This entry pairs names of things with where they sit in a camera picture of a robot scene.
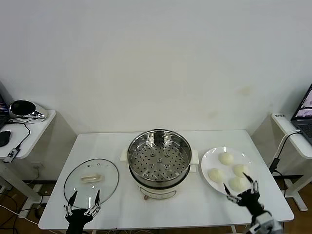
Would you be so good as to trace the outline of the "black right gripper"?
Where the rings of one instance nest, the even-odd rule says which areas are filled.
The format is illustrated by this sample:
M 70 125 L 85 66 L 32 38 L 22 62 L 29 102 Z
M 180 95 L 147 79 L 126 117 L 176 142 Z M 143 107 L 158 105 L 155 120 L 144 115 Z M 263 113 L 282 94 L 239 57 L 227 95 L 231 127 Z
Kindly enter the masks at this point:
M 249 175 L 243 172 L 245 178 L 251 183 L 251 189 L 246 190 L 238 196 L 230 193 L 227 186 L 224 185 L 227 199 L 233 203 L 238 203 L 239 206 L 246 207 L 252 216 L 259 216 L 264 213 L 264 207 L 258 202 L 260 194 L 258 192 L 258 181 L 253 180 Z

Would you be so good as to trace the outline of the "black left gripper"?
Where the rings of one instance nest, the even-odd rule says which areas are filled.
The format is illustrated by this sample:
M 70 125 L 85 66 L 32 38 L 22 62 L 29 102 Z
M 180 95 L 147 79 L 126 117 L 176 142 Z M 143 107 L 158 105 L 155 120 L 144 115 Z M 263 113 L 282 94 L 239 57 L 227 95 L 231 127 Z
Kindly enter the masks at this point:
M 66 205 L 64 205 L 66 214 L 65 219 L 69 223 L 66 234 L 82 234 L 85 224 L 91 222 L 100 211 L 100 190 L 98 190 L 94 204 L 88 210 L 75 209 L 72 210 L 76 200 L 78 191 L 75 190 L 73 195 L 69 198 Z

